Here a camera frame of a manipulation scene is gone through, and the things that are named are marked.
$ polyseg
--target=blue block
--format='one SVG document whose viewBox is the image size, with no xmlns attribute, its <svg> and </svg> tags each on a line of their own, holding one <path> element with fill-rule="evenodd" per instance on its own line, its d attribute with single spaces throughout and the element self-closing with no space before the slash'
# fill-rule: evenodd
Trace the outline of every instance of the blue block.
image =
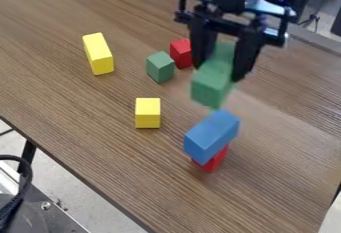
<svg viewBox="0 0 341 233">
<path fill-rule="evenodd" d="M 234 114 L 216 111 L 184 136 L 184 152 L 205 165 L 237 136 L 239 126 Z"/>
</svg>

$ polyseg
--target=green block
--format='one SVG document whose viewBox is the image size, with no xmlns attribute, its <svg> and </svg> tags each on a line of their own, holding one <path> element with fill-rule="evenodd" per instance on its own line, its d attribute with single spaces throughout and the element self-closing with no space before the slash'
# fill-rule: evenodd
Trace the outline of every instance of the green block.
<svg viewBox="0 0 341 233">
<path fill-rule="evenodd" d="M 193 75 L 191 96 L 195 101 L 214 109 L 220 108 L 233 87 L 234 46 L 233 42 L 216 43 L 212 57 Z"/>
<path fill-rule="evenodd" d="M 174 59 L 163 51 L 152 54 L 146 59 L 146 70 L 157 83 L 162 83 L 174 74 Z"/>
</svg>

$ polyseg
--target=block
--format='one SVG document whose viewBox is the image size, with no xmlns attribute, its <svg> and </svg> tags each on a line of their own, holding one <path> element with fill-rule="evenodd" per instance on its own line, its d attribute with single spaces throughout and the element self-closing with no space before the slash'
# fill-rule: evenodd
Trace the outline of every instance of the block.
<svg viewBox="0 0 341 233">
<path fill-rule="evenodd" d="M 171 78 L 175 71 L 174 59 L 165 52 L 158 52 L 147 57 L 147 74 L 157 83 Z"/>
<path fill-rule="evenodd" d="M 233 88 L 232 70 L 234 58 L 233 42 L 218 42 L 213 55 L 193 75 L 191 97 L 202 105 L 220 108 Z"/>
<path fill-rule="evenodd" d="M 170 56 L 175 60 L 178 68 L 184 69 L 192 66 L 190 39 L 183 38 L 170 43 Z"/>
<path fill-rule="evenodd" d="M 228 155 L 228 145 L 226 147 L 224 147 L 219 153 L 217 153 L 207 164 L 205 165 L 200 165 L 199 163 L 197 163 L 194 159 L 192 159 L 191 161 L 198 165 L 199 167 L 201 167 L 203 170 L 209 172 L 209 173 L 213 173 L 215 172 L 218 167 L 222 164 L 222 162 L 225 160 L 225 158 Z"/>
<path fill-rule="evenodd" d="M 159 128 L 160 118 L 160 98 L 136 98 L 135 128 Z"/>
<path fill-rule="evenodd" d="M 83 45 L 94 75 L 114 70 L 114 60 L 101 32 L 83 36 Z"/>
<path fill-rule="evenodd" d="M 184 136 L 184 152 L 200 165 L 206 165 L 237 137 L 239 126 L 240 120 L 234 114 L 216 111 Z"/>
</svg>

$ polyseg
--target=red block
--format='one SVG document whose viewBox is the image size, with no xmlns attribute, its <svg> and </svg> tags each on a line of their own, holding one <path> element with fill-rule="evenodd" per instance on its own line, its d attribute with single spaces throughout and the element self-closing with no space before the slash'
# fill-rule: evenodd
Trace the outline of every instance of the red block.
<svg viewBox="0 0 341 233">
<path fill-rule="evenodd" d="M 190 67 L 192 65 L 190 39 L 182 38 L 171 42 L 170 56 L 175 60 L 178 68 L 184 69 Z"/>
<path fill-rule="evenodd" d="M 223 160 L 227 157 L 228 154 L 228 145 L 221 150 L 216 156 L 214 156 L 206 165 L 200 165 L 199 163 L 197 163 L 194 159 L 192 159 L 191 161 L 193 161 L 194 164 L 198 165 L 199 167 L 201 167 L 203 170 L 209 172 L 209 173 L 213 173 L 215 172 L 219 165 L 223 162 Z"/>
</svg>

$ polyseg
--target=wood grain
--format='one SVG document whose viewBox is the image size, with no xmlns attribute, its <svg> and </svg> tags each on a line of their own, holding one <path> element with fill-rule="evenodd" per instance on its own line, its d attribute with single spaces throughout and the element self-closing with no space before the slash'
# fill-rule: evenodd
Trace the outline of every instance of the wood grain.
<svg viewBox="0 0 341 233">
<path fill-rule="evenodd" d="M 182 151 L 207 114 L 191 70 L 145 73 L 187 34 L 176 1 L 0 0 L 0 116 L 150 232 L 316 232 L 340 179 L 339 57 L 295 39 L 265 49 L 227 101 L 240 137 L 204 174 Z M 95 77 L 81 38 L 98 31 L 116 69 Z M 162 98 L 161 129 L 135 130 L 135 97 Z"/>
</svg>

